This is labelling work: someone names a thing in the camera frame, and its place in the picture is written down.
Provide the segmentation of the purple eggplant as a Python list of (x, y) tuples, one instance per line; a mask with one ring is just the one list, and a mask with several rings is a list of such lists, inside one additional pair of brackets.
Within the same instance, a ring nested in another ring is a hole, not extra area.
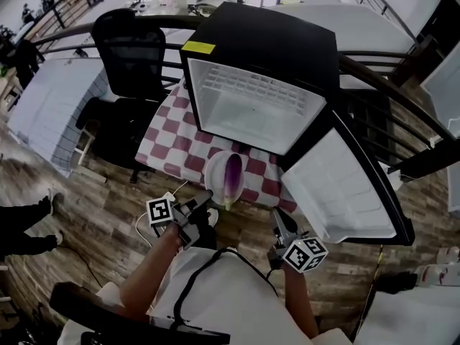
[(224, 207), (229, 211), (232, 205), (242, 194), (243, 188), (243, 162), (240, 155), (231, 154), (226, 161), (224, 173), (223, 202)]

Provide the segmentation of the pink checkered tablecloth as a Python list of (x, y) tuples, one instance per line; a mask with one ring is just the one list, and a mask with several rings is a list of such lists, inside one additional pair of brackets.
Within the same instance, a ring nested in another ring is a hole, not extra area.
[(176, 178), (204, 184), (208, 162), (216, 153), (226, 151), (239, 153), (243, 161), (242, 200), (279, 206), (289, 213), (300, 211), (280, 181), (282, 170), (276, 156), (198, 130), (183, 80), (160, 104), (135, 160)]

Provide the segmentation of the black jacket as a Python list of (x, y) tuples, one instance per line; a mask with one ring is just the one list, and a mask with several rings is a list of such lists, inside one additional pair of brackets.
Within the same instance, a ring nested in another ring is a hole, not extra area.
[(23, 90), (28, 86), (39, 70), (39, 61), (44, 62), (45, 59), (32, 42), (29, 40), (22, 40), (17, 45), (14, 54), (14, 66), (17, 70), (17, 77)]

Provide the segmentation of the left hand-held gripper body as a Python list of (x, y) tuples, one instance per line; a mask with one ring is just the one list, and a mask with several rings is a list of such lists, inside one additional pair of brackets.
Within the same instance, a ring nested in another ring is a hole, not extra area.
[(196, 198), (175, 205), (168, 198), (147, 201), (149, 225), (157, 236), (160, 236), (160, 233), (163, 233), (170, 224), (177, 225), (183, 248), (188, 249), (200, 238), (199, 229), (193, 217), (199, 207), (200, 204)]

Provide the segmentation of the person's right forearm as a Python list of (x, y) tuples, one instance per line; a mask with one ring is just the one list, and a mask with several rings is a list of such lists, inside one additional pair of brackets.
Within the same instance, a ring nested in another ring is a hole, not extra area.
[(305, 276), (284, 263), (285, 274), (285, 307), (300, 330), (310, 339), (319, 335), (311, 308)]

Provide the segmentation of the white red robot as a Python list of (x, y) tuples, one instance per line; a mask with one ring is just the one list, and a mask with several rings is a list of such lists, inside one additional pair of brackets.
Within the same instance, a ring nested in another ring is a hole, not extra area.
[(460, 247), (440, 248), (435, 264), (420, 266), (417, 286), (460, 287)]

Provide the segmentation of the person's black trousers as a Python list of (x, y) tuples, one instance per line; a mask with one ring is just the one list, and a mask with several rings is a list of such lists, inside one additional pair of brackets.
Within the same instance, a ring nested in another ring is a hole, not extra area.
[(198, 226), (199, 239), (193, 244), (194, 247), (217, 250), (216, 230), (210, 224)]

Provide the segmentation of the white table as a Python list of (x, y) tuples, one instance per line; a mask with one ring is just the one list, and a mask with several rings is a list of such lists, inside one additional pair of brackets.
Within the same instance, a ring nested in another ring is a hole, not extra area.
[(354, 345), (460, 344), (460, 287), (376, 293)]

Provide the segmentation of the black office chair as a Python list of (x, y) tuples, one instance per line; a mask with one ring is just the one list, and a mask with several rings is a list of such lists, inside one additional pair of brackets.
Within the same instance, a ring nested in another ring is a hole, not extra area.
[(128, 8), (102, 14), (91, 32), (103, 61), (114, 102), (99, 97), (88, 100), (76, 126), (99, 123), (92, 143), (94, 155), (132, 171), (131, 183), (149, 167), (136, 155), (150, 122), (165, 100), (162, 64), (165, 34), (154, 23), (136, 16)]

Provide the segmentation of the translucent white storage box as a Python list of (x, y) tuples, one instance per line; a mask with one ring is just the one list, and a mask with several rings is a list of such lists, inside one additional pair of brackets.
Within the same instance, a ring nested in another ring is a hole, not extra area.
[(447, 167), (448, 211), (460, 211), (460, 161)]
[(460, 138), (460, 41), (421, 88), (431, 97), (438, 121)]

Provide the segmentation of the black mini fridge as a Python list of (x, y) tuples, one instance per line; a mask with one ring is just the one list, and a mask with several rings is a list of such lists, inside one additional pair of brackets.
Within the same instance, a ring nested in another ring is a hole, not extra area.
[(275, 156), (281, 185), (322, 240), (414, 242), (388, 177), (352, 128), (332, 31), (225, 2), (180, 57), (198, 129)]

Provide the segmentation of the person's white shirt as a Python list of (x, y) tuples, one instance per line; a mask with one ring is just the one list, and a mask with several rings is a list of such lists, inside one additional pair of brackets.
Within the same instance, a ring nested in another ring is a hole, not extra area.
[(181, 317), (191, 326), (230, 335), (230, 345), (352, 345), (339, 328), (308, 338), (270, 285), (235, 254), (192, 247), (177, 254), (147, 310), (172, 320), (173, 307), (187, 281), (203, 269), (184, 300)]

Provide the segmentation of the white adapter box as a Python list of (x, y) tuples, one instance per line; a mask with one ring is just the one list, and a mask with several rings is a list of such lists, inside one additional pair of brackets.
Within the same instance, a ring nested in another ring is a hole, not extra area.
[(385, 175), (387, 176), (392, 188), (394, 191), (398, 191), (401, 186), (403, 185), (403, 181), (400, 179), (400, 171), (394, 171), (390, 172), (390, 167), (387, 165), (383, 165), (382, 169), (385, 172)]

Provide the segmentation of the white plate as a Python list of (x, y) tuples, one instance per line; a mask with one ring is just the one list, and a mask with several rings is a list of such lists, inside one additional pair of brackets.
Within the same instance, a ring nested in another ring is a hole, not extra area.
[[(235, 152), (220, 151), (211, 157), (208, 161), (205, 172), (204, 172), (204, 183), (207, 190), (213, 191), (212, 201), (220, 206), (224, 207), (223, 202), (223, 187), (224, 187), (224, 173), (226, 167), (226, 161), (231, 154)], [(243, 188), (244, 189), (244, 167), (247, 158), (241, 156), (243, 162), (242, 174), (243, 174)]]

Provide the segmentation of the person's left forearm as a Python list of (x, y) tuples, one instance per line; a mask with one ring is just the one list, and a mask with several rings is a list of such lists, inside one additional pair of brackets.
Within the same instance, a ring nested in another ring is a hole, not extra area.
[(140, 265), (123, 281), (119, 296), (128, 316), (147, 312), (182, 244), (178, 226), (170, 224)]

